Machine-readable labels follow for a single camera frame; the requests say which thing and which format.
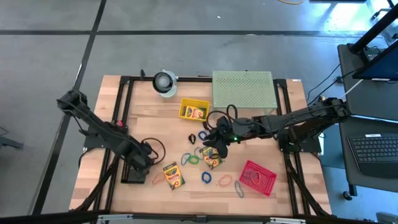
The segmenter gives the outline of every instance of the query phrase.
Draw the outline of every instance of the green perforated board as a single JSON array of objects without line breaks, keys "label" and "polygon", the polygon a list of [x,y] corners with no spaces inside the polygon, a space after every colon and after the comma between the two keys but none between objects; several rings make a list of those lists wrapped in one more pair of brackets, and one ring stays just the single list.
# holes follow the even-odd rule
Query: green perforated board
[{"label": "green perforated board", "polygon": [[271,72],[213,72],[213,107],[277,108]]}]

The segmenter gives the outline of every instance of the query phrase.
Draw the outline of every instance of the keyboard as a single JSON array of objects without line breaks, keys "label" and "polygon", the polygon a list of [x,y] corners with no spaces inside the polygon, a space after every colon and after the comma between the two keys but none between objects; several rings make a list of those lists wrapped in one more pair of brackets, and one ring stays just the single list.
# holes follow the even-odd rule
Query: keyboard
[{"label": "keyboard", "polygon": [[348,136],[360,173],[398,179],[398,133]]}]

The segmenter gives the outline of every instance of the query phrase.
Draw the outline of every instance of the wooden tabletop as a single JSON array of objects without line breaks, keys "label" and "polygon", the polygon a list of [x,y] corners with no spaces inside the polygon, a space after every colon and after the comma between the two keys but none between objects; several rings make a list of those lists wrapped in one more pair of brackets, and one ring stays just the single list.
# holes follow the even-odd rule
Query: wooden tabletop
[{"label": "wooden tabletop", "polygon": [[[105,75],[99,90],[95,113],[103,120],[110,121],[114,102],[118,92],[120,76]],[[131,213],[178,213],[178,214],[214,214],[214,215],[291,215],[290,197],[287,176],[282,153],[278,143],[273,139],[252,139],[228,147],[228,157],[220,166],[210,168],[200,161],[198,165],[187,163],[181,166],[180,159],[186,152],[193,153],[194,148],[201,146],[197,139],[195,145],[188,141],[190,133],[196,134],[203,129],[201,122],[178,117],[182,98],[206,100],[212,105],[211,83],[178,82],[177,94],[172,98],[161,97],[152,86],[152,82],[134,82],[127,125],[129,134],[141,140],[148,137],[160,139],[166,147],[166,157],[150,168],[145,184],[122,184],[120,162],[114,189],[112,212]],[[307,106],[303,86],[300,80],[287,80],[292,110]],[[282,90],[280,101],[285,113]],[[239,117],[258,116],[264,110],[239,109]],[[217,116],[211,115],[210,123],[214,124]],[[161,153],[159,143],[149,142],[154,150]],[[98,181],[104,149],[89,152],[81,161],[80,170],[73,191],[70,208],[79,206]],[[301,153],[305,183],[309,191],[324,210],[331,213],[325,182],[319,160],[308,153]],[[239,175],[247,160],[252,160],[277,174],[277,180],[270,197],[262,195],[246,185],[241,184],[244,198],[239,198],[233,182]],[[154,177],[162,168],[176,161],[186,184],[171,190],[166,181],[152,185]],[[208,171],[212,181],[205,184],[201,174]],[[220,187],[218,180],[225,174],[233,177],[226,187]],[[105,185],[101,199],[104,208],[108,185]],[[299,212],[303,213],[300,191],[296,186]]]}]

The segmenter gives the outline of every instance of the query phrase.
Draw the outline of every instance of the concrete floor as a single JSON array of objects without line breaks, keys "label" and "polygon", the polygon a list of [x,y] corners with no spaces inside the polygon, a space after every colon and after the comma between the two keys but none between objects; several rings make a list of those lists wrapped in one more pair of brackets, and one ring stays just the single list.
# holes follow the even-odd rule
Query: concrete floor
[{"label": "concrete floor", "polygon": [[[3,0],[0,30],[91,30],[99,5],[100,0]],[[360,2],[305,1],[291,6],[276,0],[108,0],[99,29],[303,30],[343,35],[345,31],[368,30],[372,26],[371,15],[368,5]],[[211,75],[213,70],[271,71],[274,78],[302,79],[307,94],[339,64],[337,45],[357,39],[302,35],[101,35],[94,41],[80,90],[93,108],[103,75],[138,75],[141,68],[153,75],[164,68],[179,76]],[[29,213],[62,116],[55,99],[73,86],[87,41],[87,35],[0,35],[0,126],[10,131],[9,138],[25,143],[23,151],[8,147],[0,151],[0,217]],[[378,37],[372,45],[386,47],[386,41]],[[331,78],[314,90],[312,97],[332,81]],[[342,94],[343,87],[339,85],[326,92],[326,96]],[[72,120],[44,213],[67,211],[83,140]],[[335,215],[375,219],[376,212],[398,213],[398,200],[383,203],[396,197],[390,192],[372,190],[371,194],[383,195],[377,203],[369,203],[365,197],[369,192],[363,194],[362,190],[358,190],[362,197],[355,198],[355,202],[340,200],[337,192],[347,188],[344,172],[329,168],[324,172]]]}]

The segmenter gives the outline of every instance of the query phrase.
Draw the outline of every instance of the red basket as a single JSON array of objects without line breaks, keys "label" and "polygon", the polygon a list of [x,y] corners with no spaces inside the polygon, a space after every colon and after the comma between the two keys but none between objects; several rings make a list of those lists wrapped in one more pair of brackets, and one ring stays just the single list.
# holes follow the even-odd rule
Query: red basket
[{"label": "red basket", "polygon": [[[258,177],[257,172],[254,173],[257,176],[253,175],[252,177],[254,177],[255,181],[258,180],[258,184],[254,183],[251,177],[252,173],[255,171],[258,171],[260,177]],[[272,189],[274,188],[276,174],[248,160],[244,166],[239,181],[269,197],[271,195]]]}]

